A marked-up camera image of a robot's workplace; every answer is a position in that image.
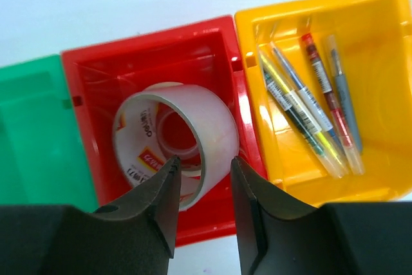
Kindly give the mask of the red ink pen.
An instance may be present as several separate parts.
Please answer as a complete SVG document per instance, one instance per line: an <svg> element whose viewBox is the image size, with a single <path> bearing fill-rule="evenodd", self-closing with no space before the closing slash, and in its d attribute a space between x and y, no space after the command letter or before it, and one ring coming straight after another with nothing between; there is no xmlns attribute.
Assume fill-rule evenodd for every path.
<svg viewBox="0 0 412 275"><path fill-rule="evenodd" d="M337 130L337 136L342 144L351 171L355 175L363 175L365 173L364 164L344 117L344 113L340 107L338 98L326 73L323 61L315 45L314 38L310 32L306 32L301 36L301 40L322 89L322 93L332 116L333 124Z"/></svg>

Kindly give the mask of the wide clear tape roll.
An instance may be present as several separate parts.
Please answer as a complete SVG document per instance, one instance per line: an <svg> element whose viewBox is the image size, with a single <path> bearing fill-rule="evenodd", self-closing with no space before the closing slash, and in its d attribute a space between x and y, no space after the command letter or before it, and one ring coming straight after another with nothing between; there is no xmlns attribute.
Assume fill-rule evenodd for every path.
<svg viewBox="0 0 412 275"><path fill-rule="evenodd" d="M182 211L228 175L239 153L229 108L212 91L190 84L165 84L128 97L116 112L112 137L117 162L134 187L172 156L180 158Z"/></svg>

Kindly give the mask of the green ink pen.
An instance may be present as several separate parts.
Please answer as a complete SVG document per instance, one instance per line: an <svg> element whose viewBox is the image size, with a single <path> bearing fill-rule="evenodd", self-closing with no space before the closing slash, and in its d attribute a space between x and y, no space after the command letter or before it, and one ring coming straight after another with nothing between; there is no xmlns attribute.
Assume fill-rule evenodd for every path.
<svg viewBox="0 0 412 275"><path fill-rule="evenodd" d="M295 127L312 147L314 153L319 157L325 157L324 146L315 137L321 131L320 126L300 104L297 104L297 106L293 105L293 103L296 103L294 96L288 96L266 69L263 70L263 76L268 92L288 115Z"/></svg>

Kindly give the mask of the grey pen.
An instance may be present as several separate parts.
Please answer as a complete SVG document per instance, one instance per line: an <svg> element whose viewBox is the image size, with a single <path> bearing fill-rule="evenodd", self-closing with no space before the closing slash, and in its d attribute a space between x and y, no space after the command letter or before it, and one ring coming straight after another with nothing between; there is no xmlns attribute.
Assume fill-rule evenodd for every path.
<svg viewBox="0 0 412 275"><path fill-rule="evenodd" d="M363 144L351 100L348 81L342 65L341 56L339 54L337 40L334 35L329 35L326 38L326 47L328 50L332 76L338 91L339 102L357 149L361 153L363 151Z"/></svg>

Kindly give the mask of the blue ink pen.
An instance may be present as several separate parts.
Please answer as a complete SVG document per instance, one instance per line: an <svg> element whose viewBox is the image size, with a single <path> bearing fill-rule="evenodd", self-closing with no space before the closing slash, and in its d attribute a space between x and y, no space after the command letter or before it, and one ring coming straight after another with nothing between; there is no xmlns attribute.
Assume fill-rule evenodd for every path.
<svg viewBox="0 0 412 275"><path fill-rule="evenodd" d="M284 53L281 49L274 43L270 43L271 50L274 56L277 58L278 62L282 66L282 68L286 71L286 73L290 76L290 79L295 84L297 88L297 92L303 102L306 104L306 107L312 112L312 115L318 121L321 128L329 134L332 140L335 142L338 150L341 153L344 153L342 144L337 137L337 134L334 130L334 127L326 115L320 104L318 103L317 99L314 97L312 92L306 86L306 84L301 80L300 76L297 74L294 66L290 63L290 61L285 57Z"/></svg>

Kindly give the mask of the small clear tape roll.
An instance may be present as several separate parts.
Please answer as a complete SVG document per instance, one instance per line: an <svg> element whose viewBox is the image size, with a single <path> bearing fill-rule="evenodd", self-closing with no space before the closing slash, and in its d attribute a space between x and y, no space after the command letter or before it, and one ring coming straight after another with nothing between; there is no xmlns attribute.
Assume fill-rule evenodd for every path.
<svg viewBox="0 0 412 275"><path fill-rule="evenodd" d="M157 139L165 156L191 160L199 155L197 141L186 121L168 106L156 116Z"/></svg>

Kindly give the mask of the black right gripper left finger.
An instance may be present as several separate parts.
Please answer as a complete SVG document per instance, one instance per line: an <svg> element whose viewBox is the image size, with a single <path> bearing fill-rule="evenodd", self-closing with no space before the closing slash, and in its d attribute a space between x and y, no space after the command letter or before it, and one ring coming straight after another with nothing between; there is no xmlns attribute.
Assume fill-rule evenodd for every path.
<svg viewBox="0 0 412 275"><path fill-rule="evenodd" d="M72 205L1 208L2 274L166 274L174 256L180 159L86 213Z"/></svg>

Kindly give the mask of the cream masking tape roll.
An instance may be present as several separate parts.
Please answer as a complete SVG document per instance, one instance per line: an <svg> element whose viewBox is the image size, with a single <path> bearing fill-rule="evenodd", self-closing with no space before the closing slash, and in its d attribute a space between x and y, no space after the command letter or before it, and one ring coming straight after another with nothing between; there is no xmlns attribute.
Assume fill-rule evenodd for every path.
<svg viewBox="0 0 412 275"><path fill-rule="evenodd" d="M212 91L197 85L163 82L144 90L147 98L175 110L189 125L199 155L182 160L182 207L188 209L228 175L239 153L234 117Z"/></svg>

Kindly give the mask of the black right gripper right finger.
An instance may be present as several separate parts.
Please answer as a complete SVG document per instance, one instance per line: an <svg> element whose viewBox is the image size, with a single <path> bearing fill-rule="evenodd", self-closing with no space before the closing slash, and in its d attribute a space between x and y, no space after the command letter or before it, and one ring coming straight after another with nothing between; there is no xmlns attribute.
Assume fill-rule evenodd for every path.
<svg viewBox="0 0 412 275"><path fill-rule="evenodd" d="M410 274L409 202L312 207L241 157L230 180L243 274Z"/></svg>

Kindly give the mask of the yellow highlighter pen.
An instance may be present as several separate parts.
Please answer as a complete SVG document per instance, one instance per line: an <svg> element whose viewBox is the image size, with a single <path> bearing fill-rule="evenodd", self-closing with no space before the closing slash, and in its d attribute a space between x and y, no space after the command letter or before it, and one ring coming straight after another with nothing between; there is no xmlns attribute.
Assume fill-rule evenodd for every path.
<svg viewBox="0 0 412 275"><path fill-rule="evenodd" d="M257 53L268 92L302 134L327 172L332 177L342 178L346 174L346 165L337 148L268 54L261 49Z"/></svg>

